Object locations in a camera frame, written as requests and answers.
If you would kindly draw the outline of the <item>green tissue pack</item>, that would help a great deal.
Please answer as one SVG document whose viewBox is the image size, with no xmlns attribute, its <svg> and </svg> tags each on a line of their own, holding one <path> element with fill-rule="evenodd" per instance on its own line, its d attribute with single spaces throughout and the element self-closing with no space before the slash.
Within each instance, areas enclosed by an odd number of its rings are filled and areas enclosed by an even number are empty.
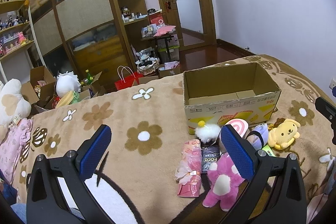
<svg viewBox="0 0 336 224">
<path fill-rule="evenodd" d="M 265 151 L 269 156 L 275 157 L 276 155 L 273 153 L 271 147 L 269 147 L 268 145 L 265 145 L 262 148 L 263 151 Z"/>
</svg>

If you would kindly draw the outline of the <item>yellow dog plush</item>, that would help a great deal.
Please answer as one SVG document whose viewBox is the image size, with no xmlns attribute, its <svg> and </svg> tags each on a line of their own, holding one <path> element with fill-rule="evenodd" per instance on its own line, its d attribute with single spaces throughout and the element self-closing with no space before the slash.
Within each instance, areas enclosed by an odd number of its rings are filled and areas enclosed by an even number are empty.
<svg viewBox="0 0 336 224">
<path fill-rule="evenodd" d="M 293 119 L 285 119 L 276 128 L 270 130 L 268 134 L 268 146 L 277 150 L 288 148 L 295 139 L 300 137 L 298 129 L 301 124 Z"/>
</svg>

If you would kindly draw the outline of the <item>pink bear plush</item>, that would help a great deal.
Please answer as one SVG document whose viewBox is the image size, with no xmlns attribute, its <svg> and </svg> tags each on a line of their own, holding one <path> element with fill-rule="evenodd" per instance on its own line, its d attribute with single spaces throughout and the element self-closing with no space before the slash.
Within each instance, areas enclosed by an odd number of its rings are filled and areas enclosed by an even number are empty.
<svg viewBox="0 0 336 224">
<path fill-rule="evenodd" d="M 214 207 L 219 203 L 222 211 L 228 212 L 236 202 L 239 186 L 244 181 L 228 153 L 210 164 L 207 176 L 211 186 L 202 205 Z"/>
</svg>

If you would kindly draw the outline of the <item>purple haired doll plush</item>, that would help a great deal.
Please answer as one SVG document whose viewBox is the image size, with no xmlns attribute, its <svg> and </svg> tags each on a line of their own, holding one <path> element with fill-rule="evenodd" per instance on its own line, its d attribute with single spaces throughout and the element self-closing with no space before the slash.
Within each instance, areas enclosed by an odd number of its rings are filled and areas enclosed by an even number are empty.
<svg viewBox="0 0 336 224">
<path fill-rule="evenodd" d="M 246 140 L 254 147 L 255 150 L 264 148 L 268 143 L 268 125 L 266 123 L 257 125 L 251 132 L 246 135 Z"/>
</svg>

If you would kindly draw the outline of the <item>pink swirl roll plush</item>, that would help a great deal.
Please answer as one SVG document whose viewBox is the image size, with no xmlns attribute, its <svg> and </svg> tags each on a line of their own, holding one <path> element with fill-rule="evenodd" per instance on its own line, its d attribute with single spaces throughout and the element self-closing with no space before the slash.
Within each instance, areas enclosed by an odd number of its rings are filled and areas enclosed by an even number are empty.
<svg viewBox="0 0 336 224">
<path fill-rule="evenodd" d="M 244 138 L 249 127 L 248 123 L 245 120 L 239 118 L 232 119 L 228 121 L 225 125 L 231 125 L 242 138 Z"/>
</svg>

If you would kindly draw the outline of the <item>pink tissue pack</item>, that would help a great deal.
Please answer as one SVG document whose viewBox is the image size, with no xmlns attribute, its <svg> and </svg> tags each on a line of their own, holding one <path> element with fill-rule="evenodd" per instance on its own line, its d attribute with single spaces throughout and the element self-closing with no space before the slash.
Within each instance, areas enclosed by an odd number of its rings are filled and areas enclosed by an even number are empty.
<svg viewBox="0 0 336 224">
<path fill-rule="evenodd" d="M 183 198 L 199 197 L 201 173 L 201 142 L 199 139 L 186 141 L 182 149 L 182 159 L 175 171 L 175 180 L 179 186 L 177 195 Z"/>
</svg>

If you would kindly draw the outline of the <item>white fluffy yellow pompom plush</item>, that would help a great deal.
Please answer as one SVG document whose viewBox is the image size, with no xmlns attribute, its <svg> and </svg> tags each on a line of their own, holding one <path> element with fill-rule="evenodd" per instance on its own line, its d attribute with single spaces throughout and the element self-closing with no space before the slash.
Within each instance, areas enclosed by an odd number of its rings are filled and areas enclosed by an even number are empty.
<svg viewBox="0 0 336 224">
<path fill-rule="evenodd" d="M 201 140 L 203 144 L 214 142 L 217 140 L 221 131 L 221 127 L 217 124 L 206 123 L 205 121 L 199 121 L 198 126 L 195 129 L 195 135 Z"/>
</svg>

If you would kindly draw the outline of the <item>pink floral cloth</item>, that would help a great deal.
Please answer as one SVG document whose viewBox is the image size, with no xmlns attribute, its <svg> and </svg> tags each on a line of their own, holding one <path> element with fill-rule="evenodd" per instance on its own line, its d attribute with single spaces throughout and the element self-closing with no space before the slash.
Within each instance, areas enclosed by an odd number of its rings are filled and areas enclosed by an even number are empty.
<svg viewBox="0 0 336 224">
<path fill-rule="evenodd" d="M 19 156 L 30 139 L 33 121 L 24 118 L 19 124 L 11 124 L 7 137 L 1 144 L 1 172 L 5 180 L 12 184 Z"/>
</svg>

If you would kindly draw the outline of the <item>cardboard box on bed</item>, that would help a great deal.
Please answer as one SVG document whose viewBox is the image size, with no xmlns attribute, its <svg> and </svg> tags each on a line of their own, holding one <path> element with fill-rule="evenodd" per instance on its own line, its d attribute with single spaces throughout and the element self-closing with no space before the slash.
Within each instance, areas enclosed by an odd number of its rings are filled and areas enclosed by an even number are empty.
<svg viewBox="0 0 336 224">
<path fill-rule="evenodd" d="M 185 71 L 182 86 L 191 135 L 200 121 L 219 126 L 235 118 L 249 125 L 266 122 L 281 94 L 278 84 L 258 63 Z"/>
</svg>

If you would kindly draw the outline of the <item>yellow green frog toy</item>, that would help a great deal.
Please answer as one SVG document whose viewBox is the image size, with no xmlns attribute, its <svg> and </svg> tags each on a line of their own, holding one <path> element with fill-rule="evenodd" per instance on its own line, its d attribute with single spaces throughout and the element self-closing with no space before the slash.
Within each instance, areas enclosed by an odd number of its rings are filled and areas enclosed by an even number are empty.
<svg viewBox="0 0 336 224">
<path fill-rule="evenodd" d="M 76 91 L 69 91 L 67 92 L 58 102 L 56 105 L 56 108 L 62 107 L 62 106 L 67 106 L 71 104 L 78 103 L 79 100 L 79 93 Z"/>
</svg>

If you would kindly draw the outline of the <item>open cardboard box on floor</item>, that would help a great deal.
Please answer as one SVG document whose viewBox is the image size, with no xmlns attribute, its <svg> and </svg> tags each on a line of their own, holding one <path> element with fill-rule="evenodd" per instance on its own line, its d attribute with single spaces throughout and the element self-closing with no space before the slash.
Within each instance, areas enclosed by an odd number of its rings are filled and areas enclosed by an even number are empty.
<svg viewBox="0 0 336 224">
<path fill-rule="evenodd" d="M 45 66 L 30 70 L 30 79 L 22 85 L 22 95 L 31 105 L 45 107 L 54 97 L 56 79 Z"/>
</svg>

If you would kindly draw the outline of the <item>white spiky hair plush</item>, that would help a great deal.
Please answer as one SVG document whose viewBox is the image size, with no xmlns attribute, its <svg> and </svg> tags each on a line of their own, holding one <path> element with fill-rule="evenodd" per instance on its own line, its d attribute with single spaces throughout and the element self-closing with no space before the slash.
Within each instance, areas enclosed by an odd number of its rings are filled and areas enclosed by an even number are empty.
<svg viewBox="0 0 336 224">
<path fill-rule="evenodd" d="M 63 98 L 69 91 L 80 92 L 80 82 L 73 71 L 59 73 L 56 81 L 56 93 Z"/>
</svg>

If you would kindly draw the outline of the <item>storage bin under table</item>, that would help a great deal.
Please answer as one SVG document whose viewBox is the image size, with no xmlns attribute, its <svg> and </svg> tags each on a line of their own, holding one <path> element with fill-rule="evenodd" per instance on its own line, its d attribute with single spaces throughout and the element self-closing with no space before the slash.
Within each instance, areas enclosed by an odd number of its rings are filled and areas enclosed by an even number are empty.
<svg viewBox="0 0 336 224">
<path fill-rule="evenodd" d="M 169 48 L 167 51 L 166 48 L 162 48 L 158 50 L 161 61 L 163 63 L 168 63 L 170 61 L 179 61 L 179 46 L 173 46 Z"/>
</svg>

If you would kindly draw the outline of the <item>wooden wardrobe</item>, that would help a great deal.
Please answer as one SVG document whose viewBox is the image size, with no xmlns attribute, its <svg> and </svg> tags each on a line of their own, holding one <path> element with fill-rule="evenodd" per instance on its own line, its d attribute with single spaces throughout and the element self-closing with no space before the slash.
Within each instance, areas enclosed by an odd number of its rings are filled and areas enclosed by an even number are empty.
<svg viewBox="0 0 336 224">
<path fill-rule="evenodd" d="M 30 0 L 30 9 L 37 62 L 54 75 L 99 75 L 107 91 L 115 90 L 117 68 L 133 64 L 118 0 Z"/>
</svg>

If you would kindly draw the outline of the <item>red box on shelf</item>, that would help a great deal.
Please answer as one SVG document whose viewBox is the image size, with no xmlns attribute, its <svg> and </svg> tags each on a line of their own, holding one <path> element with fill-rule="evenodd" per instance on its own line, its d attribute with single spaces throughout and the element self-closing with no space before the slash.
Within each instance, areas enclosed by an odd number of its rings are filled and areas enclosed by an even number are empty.
<svg viewBox="0 0 336 224">
<path fill-rule="evenodd" d="M 156 24 L 157 26 L 165 24 L 161 10 L 149 14 L 148 17 L 150 20 L 150 24 Z"/>
</svg>

